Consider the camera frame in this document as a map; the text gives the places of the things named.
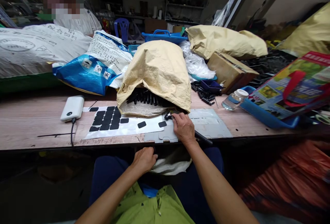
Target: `white shirt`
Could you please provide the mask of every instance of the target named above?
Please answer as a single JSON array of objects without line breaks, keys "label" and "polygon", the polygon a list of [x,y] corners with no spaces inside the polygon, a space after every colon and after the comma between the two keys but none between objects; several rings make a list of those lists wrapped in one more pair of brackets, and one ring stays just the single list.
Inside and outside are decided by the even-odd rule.
[{"label": "white shirt", "polygon": [[102,30],[99,20],[94,14],[87,9],[80,9],[79,15],[70,15],[60,13],[56,16],[63,17],[62,19],[54,19],[54,24],[73,30],[78,30],[85,35],[93,35],[94,31]]}]

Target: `red bag handle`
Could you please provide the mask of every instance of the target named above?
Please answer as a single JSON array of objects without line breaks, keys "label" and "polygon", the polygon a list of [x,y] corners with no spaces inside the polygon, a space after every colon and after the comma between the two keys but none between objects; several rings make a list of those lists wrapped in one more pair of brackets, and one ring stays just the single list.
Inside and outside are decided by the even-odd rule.
[{"label": "red bag handle", "polygon": [[296,86],[299,84],[300,81],[302,81],[302,79],[305,77],[306,73],[303,71],[294,71],[293,73],[291,73],[289,75],[289,77],[291,77],[288,85],[286,86],[286,88],[284,89],[283,92],[283,101],[284,103],[289,106],[289,107],[301,107],[301,106],[306,106],[310,103],[316,102],[318,100],[321,100],[324,97],[330,96],[330,84],[325,84],[323,86],[320,87],[321,90],[325,90],[325,92],[317,97],[316,99],[314,99],[312,102],[310,103],[306,103],[306,104],[294,104],[291,103],[287,100],[289,94],[296,88]]}]

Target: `person's left hand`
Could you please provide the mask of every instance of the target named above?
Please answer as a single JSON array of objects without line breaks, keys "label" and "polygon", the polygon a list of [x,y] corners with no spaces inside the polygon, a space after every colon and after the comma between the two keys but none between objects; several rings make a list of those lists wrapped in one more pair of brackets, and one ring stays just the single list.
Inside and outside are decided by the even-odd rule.
[{"label": "person's left hand", "polygon": [[158,155],[154,154],[154,149],[152,147],[144,147],[135,153],[134,161],[131,164],[131,167],[143,175],[150,171],[156,163],[157,158]]}]

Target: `water bottle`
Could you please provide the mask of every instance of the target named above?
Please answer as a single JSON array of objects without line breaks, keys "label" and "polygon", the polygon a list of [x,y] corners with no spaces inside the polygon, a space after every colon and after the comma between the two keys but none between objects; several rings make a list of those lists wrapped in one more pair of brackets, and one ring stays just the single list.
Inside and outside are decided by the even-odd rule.
[{"label": "water bottle", "polygon": [[249,94],[246,91],[238,89],[230,94],[221,104],[226,110],[233,111],[244,101],[248,95]]}]

